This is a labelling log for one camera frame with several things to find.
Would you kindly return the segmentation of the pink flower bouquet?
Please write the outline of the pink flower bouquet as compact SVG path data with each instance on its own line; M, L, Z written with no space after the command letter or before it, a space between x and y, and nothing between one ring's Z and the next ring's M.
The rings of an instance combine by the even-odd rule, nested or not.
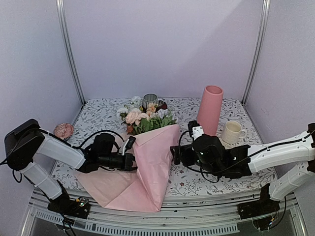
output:
M135 96L117 110L118 118L126 125L128 134L139 135L177 123L177 119L168 108L157 111L158 105L150 104L145 109L142 107L142 99Z

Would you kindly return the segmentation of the pink wrapping paper sheet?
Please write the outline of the pink wrapping paper sheet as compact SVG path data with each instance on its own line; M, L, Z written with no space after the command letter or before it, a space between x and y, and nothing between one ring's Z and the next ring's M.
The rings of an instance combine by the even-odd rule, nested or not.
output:
M177 124L139 134L131 151L137 165L135 172L99 169L89 174L76 172L76 178L103 208L159 212L170 175L170 147L177 145L179 136Z

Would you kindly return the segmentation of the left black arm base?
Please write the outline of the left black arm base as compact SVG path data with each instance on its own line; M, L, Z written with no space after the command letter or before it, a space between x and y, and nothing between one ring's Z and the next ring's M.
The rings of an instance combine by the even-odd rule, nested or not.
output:
M62 216L66 215L87 219L91 208L88 200L83 197L72 200L62 184L59 181L57 181L57 183L60 185L62 193L54 200L49 199L47 209L59 213Z

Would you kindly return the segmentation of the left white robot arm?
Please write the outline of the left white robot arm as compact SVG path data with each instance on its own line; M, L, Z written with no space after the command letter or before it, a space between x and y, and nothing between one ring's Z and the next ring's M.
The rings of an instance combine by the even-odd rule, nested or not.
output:
M93 142L87 147L72 146L56 135L40 128L38 122L29 119L6 134L4 147L6 162L10 169L21 173L39 188L62 213L70 213L72 200L65 195L62 185L53 179L38 159L49 158L62 162L81 173L91 173L99 168L133 171L135 157L128 151L136 138L133 136L117 144L120 135L114 131L101 130L90 135Z

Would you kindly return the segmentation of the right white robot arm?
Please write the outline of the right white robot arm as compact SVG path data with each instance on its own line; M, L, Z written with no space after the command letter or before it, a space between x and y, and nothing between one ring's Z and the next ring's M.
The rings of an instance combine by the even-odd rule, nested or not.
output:
M270 210L274 201L300 187L315 175L315 125L310 123L301 134L264 145L243 145L226 149L217 136L203 132L196 122L189 122L190 145L170 147L176 165L199 167L201 174L238 179L261 170L295 162L296 165L268 186L266 195L254 204L258 214Z

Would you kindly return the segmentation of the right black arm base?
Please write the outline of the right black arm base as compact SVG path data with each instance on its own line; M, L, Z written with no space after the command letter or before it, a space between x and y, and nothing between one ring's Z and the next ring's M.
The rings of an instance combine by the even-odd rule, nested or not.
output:
M241 203L237 205L238 214L241 219L248 219L270 213L277 213L280 210L279 202L271 199L269 194L270 184L266 184L260 190L260 197L256 201ZM270 216L266 219L253 221L253 225L259 231L267 231L272 228L275 218Z

